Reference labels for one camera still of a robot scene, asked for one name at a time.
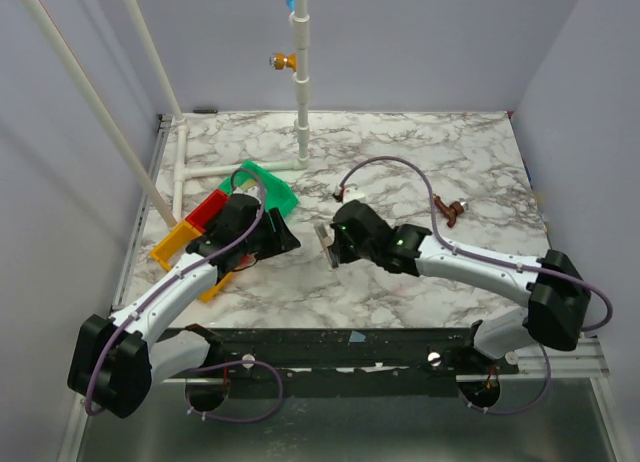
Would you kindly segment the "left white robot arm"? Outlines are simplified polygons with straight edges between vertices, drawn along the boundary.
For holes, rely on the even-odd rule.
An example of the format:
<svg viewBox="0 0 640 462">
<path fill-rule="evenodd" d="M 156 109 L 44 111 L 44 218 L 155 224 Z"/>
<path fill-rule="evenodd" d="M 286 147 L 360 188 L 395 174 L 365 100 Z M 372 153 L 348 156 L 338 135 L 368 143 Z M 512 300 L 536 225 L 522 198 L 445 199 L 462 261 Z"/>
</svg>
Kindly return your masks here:
<svg viewBox="0 0 640 462">
<path fill-rule="evenodd" d="M 81 325 L 67 378 L 83 396 L 85 411 L 130 416 L 152 383 L 192 369 L 214 375 L 220 350 L 207 341 L 186 343 L 159 364 L 154 346 L 171 323 L 202 293 L 252 258 L 268 259 L 299 248 L 278 208 L 235 193 L 209 218 L 204 231 L 188 241 L 175 265 L 143 296 L 108 317 L 90 316 Z"/>
</svg>

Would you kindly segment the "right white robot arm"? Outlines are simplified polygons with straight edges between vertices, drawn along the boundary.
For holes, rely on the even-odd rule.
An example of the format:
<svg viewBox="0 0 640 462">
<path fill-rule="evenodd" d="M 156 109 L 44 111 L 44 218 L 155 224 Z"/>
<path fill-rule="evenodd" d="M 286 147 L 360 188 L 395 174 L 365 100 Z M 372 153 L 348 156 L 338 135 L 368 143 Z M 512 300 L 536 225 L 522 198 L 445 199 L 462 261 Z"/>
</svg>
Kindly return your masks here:
<svg viewBox="0 0 640 462">
<path fill-rule="evenodd" d="M 459 352 L 471 373 L 534 344 L 564 352 L 578 345 L 591 293 L 562 252 L 503 254 L 446 240 L 425 227 L 392 227 L 357 200 L 344 204 L 330 227 L 333 266 L 368 260 L 389 273 L 460 282 L 515 303 L 511 311 L 473 324 L 471 340 Z"/>
</svg>

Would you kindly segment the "beige card holder wallet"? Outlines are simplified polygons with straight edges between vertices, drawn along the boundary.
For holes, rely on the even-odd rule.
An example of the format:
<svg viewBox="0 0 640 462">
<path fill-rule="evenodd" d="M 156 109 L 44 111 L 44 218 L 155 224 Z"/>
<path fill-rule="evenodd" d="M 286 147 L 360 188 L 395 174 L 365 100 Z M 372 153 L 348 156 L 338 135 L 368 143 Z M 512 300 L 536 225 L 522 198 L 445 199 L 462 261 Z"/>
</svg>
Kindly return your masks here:
<svg viewBox="0 0 640 462">
<path fill-rule="evenodd" d="M 322 251 L 325 254 L 325 257 L 329 263 L 330 268 L 331 269 L 337 268 L 338 263 L 336 262 L 334 254 L 331 251 L 333 239 L 329 236 L 326 226 L 323 223 L 316 223 L 314 225 L 314 230 L 320 242 Z"/>
</svg>

